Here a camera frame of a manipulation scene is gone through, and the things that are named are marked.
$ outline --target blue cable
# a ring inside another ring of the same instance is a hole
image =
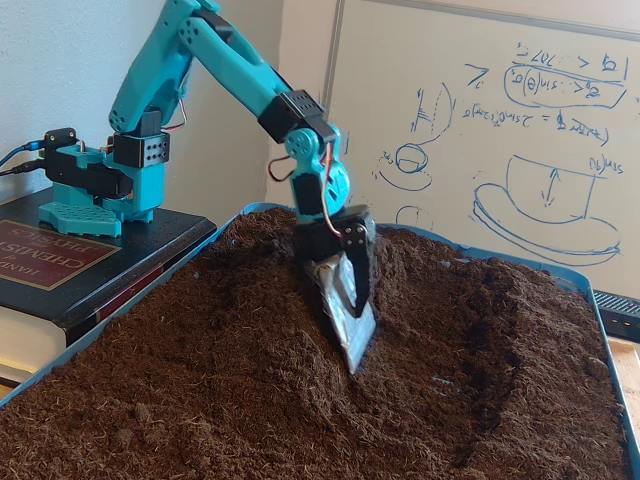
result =
[[[5,163],[11,160],[15,155],[20,152],[29,151],[33,152],[34,150],[38,150],[40,148],[40,142],[28,142],[24,145],[19,146],[18,148],[14,148],[11,150],[2,160],[0,160],[0,167],[2,167]]]

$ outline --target textbook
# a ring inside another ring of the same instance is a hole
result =
[[[38,220],[51,189],[0,205],[0,382],[24,382],[157,279],[216,226],[165,209],[119,238],[62,235]]]

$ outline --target blue tray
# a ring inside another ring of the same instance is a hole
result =
[[[274,204],[274,203],[253,203],[245,207],[238,215],[245,215],[253,212],[264,212],[266,210],[270,210],[272,208],[289,208],[284,207],[282,205]],[[59,367],[67,363],[73,356],[85,350],[89,345],[96,341],[96,339],[102,334],[105,327],[117,317],[120,317],[127,313],[137,302],[139,302],[147,293],[149,293],[153,288],[162,283],[166,283],[171,276],[180,268],[182,268],[187,262],[189,262],[193,257],[198,255],[200,251],[208,244],[215,242],[218,237],[224,232],[227,227],[233,222],[236,217],[229,220],[225,225],[223,225],[214,235],[211,236],[207,241],[203,242],[199,245],[194,251],[186,258],[182,259],[176,265],[174,265],[171,269],[167,270],[163,275],[161,275],[158,279],[156,279],[153,283],[151,283],[146,289],[140,292],[135,298],[131,299],[125,305],[123,305],[118,311],[114,312],[111,316],[105,319],[102,323],[94,327],[89,333],[87,333],[80,340],[75,342],[69,348],[67,348],[58,358],[56,358],[49,365],[43,367],[41,370],[36,372],[32,377],[29,378],[28,381],[14,389],[9,395],[7,395],[4,399],[0,400],[0,408],[5,406],[7,403],[11,401],[12,398],[15,398],[20,393],[24,392],[27,388],[31,387],[38,383],[42,378],[44,378],[48,373],[50,373],[54,368]],[[462,253],[466,257],[477,258],[477,259],[489,259],[492,257],[498,257],[503,260],[512,263],[519,263],[521,265],[526,265],[534,270],[546,270],[551,276],[554,278],[556,283],[570,291],[582,293],[585,298],[591,303],[594,307],[593,310],[596,315],[596,319],[598,321],[598,325],[600,327],[600,333],[602,334],[602,338],[605,340],[605,348],[607,351],[607,356],[609,358],[609,371],[611,372],[611,381],[613,383],[616,395],[618,397],[619,402],[624,405],[624,428],[627,435],[627,440],[629,442],[629,454],[631,457],[631,466],[633,468],[634,478],[636,480],[640,480],[640,449],[638,448],[638,443],[636,441],[635,432],[633,431],[633,427],[627,414],[627,403],[624,398],[624,394],[622,392],[622,387],[620,385],[620,381],[618,379],[618,372],[616,370],[615,364],[613,362],[613,356],[611,354],[611,349],[609,348],[609,343],[607,341],[607,336],[604,330],[604,325],[602,323],[602,319],[600,318],[600,313],[598,312],[597,304],[595,297],[593,295],[593,289],[591,288],[591,282],[587,277],[578,273],[574,270],[570,270],[565,267],[559,267],[556,265],[550,265],[541,262],[535,262],[532,260],[526,260],[518,257],[512,257],[510,255],[504,255],[501,253],[492,252],[489,250],[483,250],[480,248],[474,248],[467,245],[460,245],[457,243],[450,242],[446,238],[443,238],[439,235],[436,235],[431,232],[427,232],[425,230],[403,226],[403,225],[390,225],[390,224],[380,224],[381,227],[391,227],[391,228],[404,228],[410,230],[422,237],[427,237],[431,240],[435,240],[438,242],[442,242],[446,245],[449,245],[454,250]]]

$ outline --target robotic arm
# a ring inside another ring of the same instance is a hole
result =
[[[144,156],[148,138],[168,143],[160,126],[181,102],[196,58],[297,161],[290,182],[299,219],[298,252],[314,262],[347,253],[357,292],[353,313],[360,317],[369,297],[374,227],[366,207],[344,208],[349,177],[338,158],[340,131],[325,122],[322,107],[307,92],[292,90],[219,10],[211,0],[167,1],[110,112],[113,162],[132,164],[121,158],[132,144]],[[147,157],[133,163],[144,164]]]
[[[184,115],[197,59],[297,162],[290,176],[296,253],[321,287],[353,372],[375,328],[368,302],[373,216],[366,206],[345,208],[349,177],[339,159],[340,131],[325,121],[322,107],[293,90],[219,11],[213,0],[166,1],[113,103],[107,147],[78,145],[71,128],[50,131],[21,147],[42,149],[44,159],[4,173],[45,168],[54,201],[40,207],[40,219],[62,233],[118,236],[122,222],[150,222],[163,201],[175,128],[166,125],[178,106]]]

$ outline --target brown soil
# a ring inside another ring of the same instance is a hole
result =
[[[384,230],[379,331],[352,379],[301,293],[294,222],[240,218],[14,399],[0,478],[630,478],[581,297]]]

